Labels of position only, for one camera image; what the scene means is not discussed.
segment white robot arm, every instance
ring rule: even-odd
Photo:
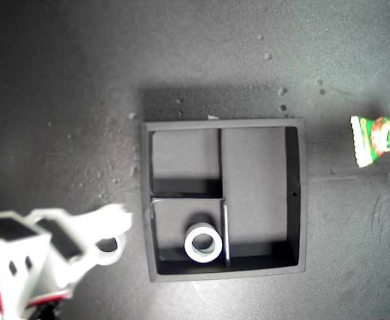
[[[132,214],[118,204],[79,216],[62,209],[26,218],[0,213],[0,319],[42,319],[46,305],[70,299],[88,270],[120,258],[131,224]],[[103,239],[114,247],[98,248]]]

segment gray table surface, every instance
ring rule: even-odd
[[[306,272],[150,283],[139,120],[284,114],[307,125]],[[390,0],[0,1],[0,210],[135,214],[64,319],[390,319],[390,154],[357,168],[353,114],[390,114]]]

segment divided compartment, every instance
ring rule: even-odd
[[[152,141],[152,196],[222,198],[218,129],[158,131]]]
[[[210,263],[192,261],[184,250],[188,228],[199,222],[209,223],[222,236],[221,199],[154,199],[152,223],[156,268],[161,275],[196,274],[221,272],[224,266],[224,252]],[[211,244],[209,236],[198,236],[194,245],[203,249]]]
[[[302,120],[146,123],[141,134],[152,281],[304,271],[307,188]],[[197,222],[212,224],[223,240],[222,253],[213,262],[194,262],[184,251],[187,229]]]
[[[230,269],[297,265],[300,236],[297,129],[223,129],[222,146]]]

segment white cylinder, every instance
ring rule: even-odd
[[[193,240],[198,235],[208,235],[213,239],[212,244],[206,249],[197,249]],[[208,223],[200,222],[192,225],[186,233],[184,250],[190,259],[199,263],[208,263],[215,260],[223,249],[223,241],[214,227]]]

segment snack wrapper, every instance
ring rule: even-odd
[[[362,168],[372,164],[384,152],[390,151],[390,116],[371,120],[350,118],[357,165]]]

